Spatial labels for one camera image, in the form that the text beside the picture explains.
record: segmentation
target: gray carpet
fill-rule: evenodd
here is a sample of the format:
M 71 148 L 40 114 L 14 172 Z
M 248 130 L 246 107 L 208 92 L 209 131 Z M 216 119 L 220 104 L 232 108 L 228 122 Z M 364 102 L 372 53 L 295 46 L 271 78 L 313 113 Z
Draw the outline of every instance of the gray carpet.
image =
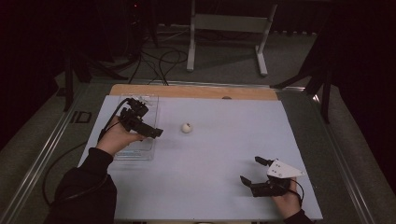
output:
M 162 27 L 160 32 L 178 31 L 182 28 Z M 213 34 L 200 34 L 197 42 L 195 70 L 186 71 L 186 63 L 177 64 L 167 75 L 169 84 L 177 83 L 208 83 L 232 85 L 271 85 L 283 81 L 297 74 L 307 52 L 310 50 L 315 36 L 279 34 L 270 35 L 264 49 L 264 56 L 269 71 L 268 77 L 259 74 L 254 45 L 260 41 L 259 35 L 250 35 L 243 40 L 207 40 Z M 160 35 L 160 39 L 169 35 Z M 179 35 L 160 42 L 162 47 L 173 47 L 187 51 L 189 37 Z M 153 49 L 148 42 L 144 51 L 161 57 L 170 49 Z M 178 54 L 172 53 L 164 59 L 175 61 Z M 132 83 L 148 84 L 157 78 L 153 84 L 161 84 L 159 77 L 153 72 L 154 67 L 159 72 L 158 60 L 144 54 L 144 60 L 137 69 Z M 164 63 L 163 71 L 172 64 Z M 126 70 L 120 71 L 125 77 L 130 77 L 137 67 L 137 63 Z M 81 97 L 76 101 L 74 111 L 92 113 L 89 123 L 69 123 L 59 139 L 58 147 L 54 149 L 49 163 L 63 154 L 67 149 L 88 139 L 97 113 L 104 97 L 108 94 L 113 83 L 127 83 L 117 81 L 93 71 L 92 84 L 79 85 L 83 89 Z M 293 86 L 303 87 L 307 79 Z M 343 173 L 350 172 L 352 180 L 357 183 L 375 223 L 396 223 L 396 199 L 384 176 L 371 155 L 371 151 L 364 141 L 353 118 L 347 111 L 339 92 L 332 87 L 330 103 L 331 124 L 323 123 L 318 115 L 317 106 L 312 100 L 299 91 L 281 91 L 278 93 L 290 120 L 291 128 L 307 171 L 311 174 L 315 193 L 324 219 L 318 223 L 364 223 L 354 204 L 351 189 Z M 6 211 L 7 205 L 23 180 L 35 157 L 46 144 L 51 131 L 58 120 L 65 116 L 62 111 L 64 98 L 53 96 L 38 111 L 29 122 L 15 135 L 8 145 L 0 152 L 0 213 Z M 348 165 L 347 171 L 337 161 L 334 148 L 342 152 Z M 62 174 L 71 166 L 77 165 L 83 147 L 78 148 L 57 164 L 49 175 L 47 194 L 51 201 L 53 191 L 62 178 Z M 42 176 L 36 180 L 32 192 L 28 194 L 26 204 L 15 218 L 14 223 L 41 223 L 48 208 L 44 204 L 41 194 Z

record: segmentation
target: white tabletop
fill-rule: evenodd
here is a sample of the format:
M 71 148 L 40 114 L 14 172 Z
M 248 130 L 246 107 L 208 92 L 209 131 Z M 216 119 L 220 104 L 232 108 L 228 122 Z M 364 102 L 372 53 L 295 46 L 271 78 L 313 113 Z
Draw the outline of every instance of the white tabletop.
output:
M 88 148 L 119 102 L 107 96 L 93 127 Z M 253 198 L 241 183 L 267 180 L 268 167 L 255 156 L 279 159 L 305 170 L 280 101 L 160 97 L 152 161 L 114 161 L 108 172 L 118 188 L 117 219 L 178 221 L 258 221 L 281 219 L 270 198 Z M 180 126 L 189 122 L 191 133 Z M 303 209 L 322 219 L 309 174 L 299 177 Z

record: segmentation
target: hand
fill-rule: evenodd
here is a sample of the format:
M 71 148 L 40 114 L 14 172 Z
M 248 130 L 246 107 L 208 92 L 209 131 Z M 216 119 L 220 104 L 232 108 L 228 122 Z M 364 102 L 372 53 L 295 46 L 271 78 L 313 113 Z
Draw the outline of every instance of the hand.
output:
M 105 135 L 98 142 L 96 148 L 99 148 L 108 154 L 114 156 L 117 152 L 127 147 L 135 141 L 141 141 L 146 137 L 138 133 L 129 133 L 120 124 L 119 117 L 115 116 L 109 124 Z
M 295 181 L 295 177 L 291 178 L 290 190 L 297 192 L 297 183 Z M 282 196 L 272 197 L 272 199 L 274 200 L 280 215 L 285 219 L 293 216 L 301 210 L 299 197 L 291 192 L 287 192 Z

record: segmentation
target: person's left hand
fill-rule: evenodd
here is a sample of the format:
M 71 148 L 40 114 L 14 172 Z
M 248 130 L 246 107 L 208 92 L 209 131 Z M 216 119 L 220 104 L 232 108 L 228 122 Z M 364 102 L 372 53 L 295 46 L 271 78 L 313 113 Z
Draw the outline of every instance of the person's left hand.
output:
M 98 142 L 96 148 L 99 148 L 108 154 L 114 156 L 117 152 L 127 147 L 135 141 L 141 141 L 146 137 L 139 133 L 129 133 L 120 124 L 119 117 L 115 116 L 111 120 L 105 135 Z

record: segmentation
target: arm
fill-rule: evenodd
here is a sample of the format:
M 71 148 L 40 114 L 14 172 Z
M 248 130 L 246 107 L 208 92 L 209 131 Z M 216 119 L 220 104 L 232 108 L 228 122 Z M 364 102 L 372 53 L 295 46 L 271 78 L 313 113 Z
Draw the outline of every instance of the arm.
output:
M 290 181 L 290 190 L 297 192 L 297 183 L 295 178 Z M 308 224 L 313 223 L 301 209 L 300 199 L 297 195 L 287 192 L 282 196 L 272 197 L 280 214 L 286 224 Z
M 126 132 L 118 118 L 112 120 L 113 124 L 97 146 L 90 148 L 81 166 L 64 175 L 44 223 L 114 222 L 117 189 L 107 174 L 107 167 L 118 151 L 145 137 Z

